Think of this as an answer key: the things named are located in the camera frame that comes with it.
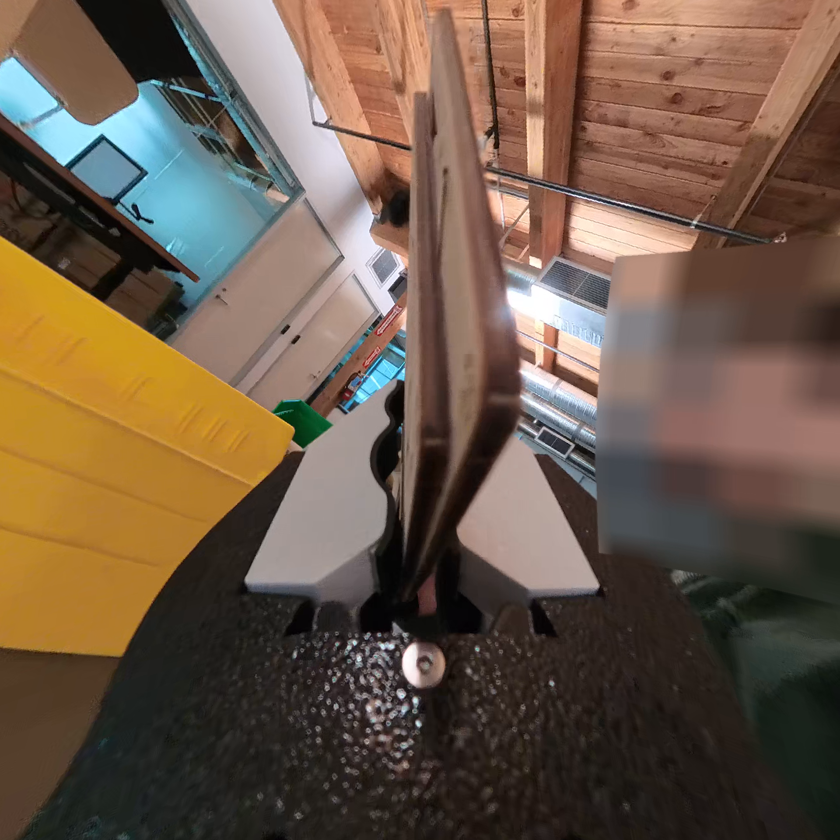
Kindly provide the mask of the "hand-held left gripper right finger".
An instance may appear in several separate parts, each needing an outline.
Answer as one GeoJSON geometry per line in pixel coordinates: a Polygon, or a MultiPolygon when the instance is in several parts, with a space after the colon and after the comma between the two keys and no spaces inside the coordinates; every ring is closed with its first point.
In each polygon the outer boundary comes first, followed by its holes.
{"type": "Polygon", "coordinates": [[[457,527],[458,591],[471,602],[596,594],[600,584],[536,455],[511,439],[457,527]]]}

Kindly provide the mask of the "yellow plastic bin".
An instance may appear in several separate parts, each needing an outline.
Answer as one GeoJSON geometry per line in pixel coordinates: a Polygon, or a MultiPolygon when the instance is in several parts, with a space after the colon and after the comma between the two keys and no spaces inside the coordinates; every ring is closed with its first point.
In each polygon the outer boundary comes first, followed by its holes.
{"type": "Polygon", "coordinates": [[[118,657],[293,429],[21,248],[1,251],[1,645],[118,657]]]}

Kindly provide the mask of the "wooden puzzle sheet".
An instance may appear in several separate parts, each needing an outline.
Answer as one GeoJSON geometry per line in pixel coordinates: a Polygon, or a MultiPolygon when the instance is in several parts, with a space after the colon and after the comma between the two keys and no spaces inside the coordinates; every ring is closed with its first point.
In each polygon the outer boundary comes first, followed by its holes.
{"type": "Polygon", "coordinates": [[[519,417],[507,276],[448,8],[434,16],[414,97],[402,449],[402,568],[412,600],[434,574],[519,417]]]}

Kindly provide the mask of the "small ceiling vent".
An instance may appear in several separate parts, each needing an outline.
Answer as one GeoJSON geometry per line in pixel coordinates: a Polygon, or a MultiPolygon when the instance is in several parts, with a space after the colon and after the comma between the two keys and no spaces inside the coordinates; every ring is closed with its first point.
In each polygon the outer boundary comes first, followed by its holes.
{"type": "Polygon", "coordinates": [[[575,449],[574,441],[547,426],[541,426],[538,429],[533,441],[561,460],[568,460],[575,449]]]}

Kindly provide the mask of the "green plastic bin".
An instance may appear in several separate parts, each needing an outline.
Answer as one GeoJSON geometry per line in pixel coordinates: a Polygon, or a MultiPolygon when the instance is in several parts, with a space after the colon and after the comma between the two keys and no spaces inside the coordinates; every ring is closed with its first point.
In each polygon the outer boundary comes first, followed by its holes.
{"type": "Polygon", "coordinates": [[[281,401],[272,413],[292,426],[292,441],[301,449],[305,449],[332,427],[328,419],[302,400],[281,401]]]}

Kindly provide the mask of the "ceiling vent grille box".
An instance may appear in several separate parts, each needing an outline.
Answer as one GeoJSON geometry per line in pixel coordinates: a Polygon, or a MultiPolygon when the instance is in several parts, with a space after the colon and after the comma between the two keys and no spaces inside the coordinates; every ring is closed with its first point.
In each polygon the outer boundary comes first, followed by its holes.
{"type": "Polygon", "coordinates": [[[599,345],[611,291],[609,276],[555,257],[531,287],[534,311],[545,322],[599,345]]]}

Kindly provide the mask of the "dark green jacket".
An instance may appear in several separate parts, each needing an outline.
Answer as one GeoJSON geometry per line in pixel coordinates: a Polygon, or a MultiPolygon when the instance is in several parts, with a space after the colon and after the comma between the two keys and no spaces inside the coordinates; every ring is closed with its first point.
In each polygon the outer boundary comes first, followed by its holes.
{"type": "Polygon", "coordinates": [[[767,764],[821,838],[839,838],[838,605],[670,572],[728,670],[767,764]]]}

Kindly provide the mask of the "wooden office table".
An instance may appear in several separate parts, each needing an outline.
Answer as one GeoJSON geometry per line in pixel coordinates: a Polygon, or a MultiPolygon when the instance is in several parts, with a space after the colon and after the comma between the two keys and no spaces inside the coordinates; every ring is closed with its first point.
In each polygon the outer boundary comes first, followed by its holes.
{"type": "Polygon", "coordinates": [[[110,248],[131,269],[170,270],[194,283],[199,281],[197,273],[59,164],[4,115],[1,117],[1,168],[17,185],[110,248]]]}

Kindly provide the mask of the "stack of cardboard boxes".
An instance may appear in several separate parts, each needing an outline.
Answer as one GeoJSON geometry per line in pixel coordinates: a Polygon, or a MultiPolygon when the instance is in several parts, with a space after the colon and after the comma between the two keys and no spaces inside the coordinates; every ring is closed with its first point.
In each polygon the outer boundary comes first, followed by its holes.
{"type": "MultiPolygon", "coordinates": [[[[53,212],[5,175],[1,178],[1,234],[85,291],[114,268],[119,257],[78,226],[53,212]]],[[[133,269],[106,300],[142,328],[165,337],[183,315],[184,288],[166,274],[133,269]]]]}

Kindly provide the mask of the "metal storage rack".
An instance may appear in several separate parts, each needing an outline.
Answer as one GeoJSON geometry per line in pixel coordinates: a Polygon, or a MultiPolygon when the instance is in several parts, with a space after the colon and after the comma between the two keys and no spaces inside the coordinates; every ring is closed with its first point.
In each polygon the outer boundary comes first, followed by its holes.
{"type": "Polygon", "coordinates": [[[174,77],[151,84],[231,181],[273,204],[292,198],[292,186],[272,173],[265,155],[255,150],[225,102],[203,78],[174,77]]]}

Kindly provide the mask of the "computer monitor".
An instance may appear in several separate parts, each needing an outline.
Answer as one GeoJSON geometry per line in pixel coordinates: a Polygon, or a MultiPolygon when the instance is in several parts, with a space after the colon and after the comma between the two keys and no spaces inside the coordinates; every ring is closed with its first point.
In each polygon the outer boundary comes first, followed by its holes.
{"type": "Polygon", "coordinates": [[[117,206],[147,177],[147,170],[104,134],[65,164],[94,193],[117,206]]]}

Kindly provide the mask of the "beige chair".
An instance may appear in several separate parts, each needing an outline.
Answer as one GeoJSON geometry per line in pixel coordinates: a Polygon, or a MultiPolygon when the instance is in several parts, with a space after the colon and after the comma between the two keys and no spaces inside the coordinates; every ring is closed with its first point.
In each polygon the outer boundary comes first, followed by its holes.
{"type": "Polygon", "coordinates": [[[15,58],[73,119],[96,125],[140,92],[74,1],[2,1],[1,57],[15,58]]]}

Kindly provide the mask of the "long ribbed metal duct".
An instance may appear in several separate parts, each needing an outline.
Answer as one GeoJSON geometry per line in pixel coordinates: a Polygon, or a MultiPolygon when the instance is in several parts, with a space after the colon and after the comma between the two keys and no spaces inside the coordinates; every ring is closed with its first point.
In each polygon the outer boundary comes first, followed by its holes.
{"type": "Polygon", "coordinates": [[[523,415],[537,424],[560,434],[588,452],[595,453],[595,430],[586,421],[525,392],[520,394],[520,405],[523,415]]]}
{"type": "Polygon", "coordinates": [[[520,376],[525,391],[586,425],[596,425],[597,401],[593,395],[525,360],[520,362],[520,376]]]}

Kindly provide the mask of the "large round metal duct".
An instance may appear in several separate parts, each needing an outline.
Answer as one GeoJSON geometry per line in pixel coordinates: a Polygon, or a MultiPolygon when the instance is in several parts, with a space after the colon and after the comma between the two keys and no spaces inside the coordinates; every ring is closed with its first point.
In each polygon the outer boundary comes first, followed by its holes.
{"type": "Polygon", "coordinates": [[[502,257],[507,279],[507,296],[512,308],[534,319],[544,320],[551,292],[539,283],[540,272],[528,263],[502,257]]]}

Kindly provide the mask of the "wall air vent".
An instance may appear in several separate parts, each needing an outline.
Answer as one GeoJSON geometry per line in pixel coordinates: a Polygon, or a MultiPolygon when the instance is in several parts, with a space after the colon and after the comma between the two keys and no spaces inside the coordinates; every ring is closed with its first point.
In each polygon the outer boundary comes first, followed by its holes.
{"type": "Polygon", "coordinates": [[[378,288],[390,287],[404,269],[402,258],[382,247],[373,253],[365,265],[378,288]]]}

